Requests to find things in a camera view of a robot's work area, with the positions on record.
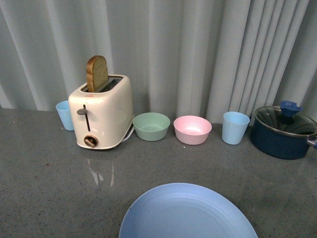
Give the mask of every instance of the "light blue cup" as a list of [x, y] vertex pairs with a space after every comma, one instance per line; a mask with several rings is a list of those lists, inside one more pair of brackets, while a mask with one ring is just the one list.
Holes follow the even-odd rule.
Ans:
[[60, 102], [56, 105], [56, 110], [61, 122], [66, 130], [74, 130], [73, 121], [71, 120], [68, 101]]
[[240, 143], [250, 118], [238, 112], [227, 112], [223, 114], [222, 124], [222, 140], [230, 145], [237, 145]]

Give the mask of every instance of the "glass lid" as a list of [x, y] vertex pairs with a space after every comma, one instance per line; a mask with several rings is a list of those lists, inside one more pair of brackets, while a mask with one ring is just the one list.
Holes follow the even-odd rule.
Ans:
[[295, 137], [317, 134], [317, 123], [301, 112], [293, 116], [285, 116], [281, 107], [262, 107], [255, 111], [255, 118], [261, 124], [281, 134]]

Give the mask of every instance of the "toaster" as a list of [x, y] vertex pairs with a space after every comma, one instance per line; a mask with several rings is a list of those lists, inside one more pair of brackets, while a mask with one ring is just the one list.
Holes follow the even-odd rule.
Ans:
[[88, 92], [87, 83], [68, 97], [77, 144], [104, 150], [117, 146], [133, 126], [133, 98], [130, 79], [109, 75], [100, 92]]

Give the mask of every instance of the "plastic bowl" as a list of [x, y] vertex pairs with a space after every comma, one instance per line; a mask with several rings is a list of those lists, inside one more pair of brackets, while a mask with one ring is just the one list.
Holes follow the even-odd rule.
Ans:
[[133, 119], [133, 125], [139, 138], [157, 141], [166, 136], [170, 120], [160, 113], [143, 113]]
[[174, 121], [175, 134], [178, 140], [188, 145], [199, 145], [207, 140], [212, 125], [204, 118], [183, 116]]

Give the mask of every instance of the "bread slice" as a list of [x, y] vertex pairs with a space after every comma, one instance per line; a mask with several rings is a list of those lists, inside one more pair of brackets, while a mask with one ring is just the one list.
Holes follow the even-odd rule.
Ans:
[[86, 66], [88, 92], [100, 92], [108, 84], [108, 68], [105, 57], [93, 56]]

